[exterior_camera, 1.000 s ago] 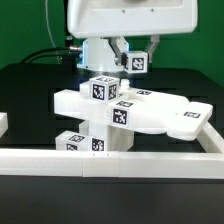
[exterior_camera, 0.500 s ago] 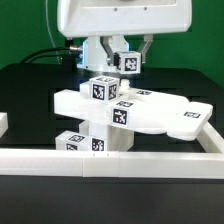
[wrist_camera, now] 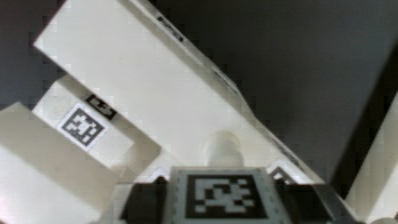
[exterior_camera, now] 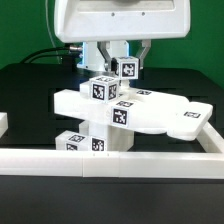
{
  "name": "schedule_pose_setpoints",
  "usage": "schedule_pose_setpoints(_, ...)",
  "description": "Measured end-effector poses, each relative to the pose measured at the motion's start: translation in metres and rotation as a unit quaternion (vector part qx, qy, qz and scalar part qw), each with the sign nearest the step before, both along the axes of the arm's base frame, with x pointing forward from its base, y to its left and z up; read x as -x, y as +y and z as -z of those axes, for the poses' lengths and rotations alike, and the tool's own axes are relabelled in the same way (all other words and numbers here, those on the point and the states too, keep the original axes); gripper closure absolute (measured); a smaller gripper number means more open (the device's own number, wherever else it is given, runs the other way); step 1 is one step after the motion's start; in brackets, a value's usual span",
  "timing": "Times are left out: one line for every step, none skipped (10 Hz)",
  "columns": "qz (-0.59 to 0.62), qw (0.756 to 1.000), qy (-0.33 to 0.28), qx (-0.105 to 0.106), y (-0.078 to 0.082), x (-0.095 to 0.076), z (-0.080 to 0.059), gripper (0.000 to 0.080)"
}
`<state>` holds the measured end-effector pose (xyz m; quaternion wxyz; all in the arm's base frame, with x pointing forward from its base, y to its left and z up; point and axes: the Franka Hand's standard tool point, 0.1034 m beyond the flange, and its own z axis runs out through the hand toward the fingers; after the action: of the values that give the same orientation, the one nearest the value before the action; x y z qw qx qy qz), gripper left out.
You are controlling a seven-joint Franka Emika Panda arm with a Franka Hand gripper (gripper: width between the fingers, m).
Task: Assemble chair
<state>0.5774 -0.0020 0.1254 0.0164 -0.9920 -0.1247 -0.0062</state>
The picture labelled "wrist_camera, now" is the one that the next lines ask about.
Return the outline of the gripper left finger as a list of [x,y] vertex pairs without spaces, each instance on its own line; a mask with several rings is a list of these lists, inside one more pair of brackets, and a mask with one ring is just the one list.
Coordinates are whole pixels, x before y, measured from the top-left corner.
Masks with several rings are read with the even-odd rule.
[[134,185],[121,213],[126,224],[162,224],[167,185],[164,177]]

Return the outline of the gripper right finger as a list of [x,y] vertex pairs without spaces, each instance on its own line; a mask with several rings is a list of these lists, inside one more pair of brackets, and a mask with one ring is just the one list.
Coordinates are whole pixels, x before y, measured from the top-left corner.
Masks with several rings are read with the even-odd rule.
[[294,224],[363,224],[325,184],[279,184],[278,192]]

